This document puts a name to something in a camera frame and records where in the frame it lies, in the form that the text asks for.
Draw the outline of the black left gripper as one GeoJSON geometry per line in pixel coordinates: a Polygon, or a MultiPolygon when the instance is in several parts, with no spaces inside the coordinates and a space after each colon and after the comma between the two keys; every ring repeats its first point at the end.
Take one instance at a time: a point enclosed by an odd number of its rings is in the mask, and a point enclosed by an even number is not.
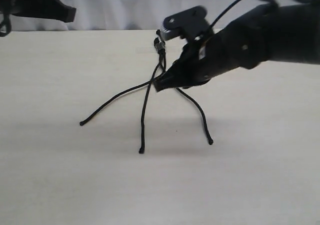
{"type": "Polygon", "coordinates": [[[4,21],[13,15],[71,23],[75,19],[76,8],[61,0],[0,0],[0,13],[4,21]]]}

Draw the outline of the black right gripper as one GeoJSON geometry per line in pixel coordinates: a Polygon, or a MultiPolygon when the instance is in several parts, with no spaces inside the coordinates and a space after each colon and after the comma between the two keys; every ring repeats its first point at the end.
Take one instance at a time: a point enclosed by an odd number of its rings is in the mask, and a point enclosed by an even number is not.
{"type": "Polygon", "coordinates": [[[188,42],[171,67],[152,84],[156,92],[190,88],[237,68],[251,70],[272,58],[269,25],[279,11],[259,5],[214,33],[208,28],[200,40],[188,42]]]}

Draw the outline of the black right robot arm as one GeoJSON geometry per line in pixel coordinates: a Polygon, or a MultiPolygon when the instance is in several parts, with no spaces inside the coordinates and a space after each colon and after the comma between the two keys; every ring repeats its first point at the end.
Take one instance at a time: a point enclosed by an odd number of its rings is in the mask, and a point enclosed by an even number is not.
{"type": "Polygon", "coordinates": [[[273,8],[261,4],[214,32],[207,10],[195,6],[166,17],[165,41],[186,40],[180,57],[154,81],[157,91],[190,88],[237,68],[251,70],[266,61],[320,62],[320,3],[273,8]]]}

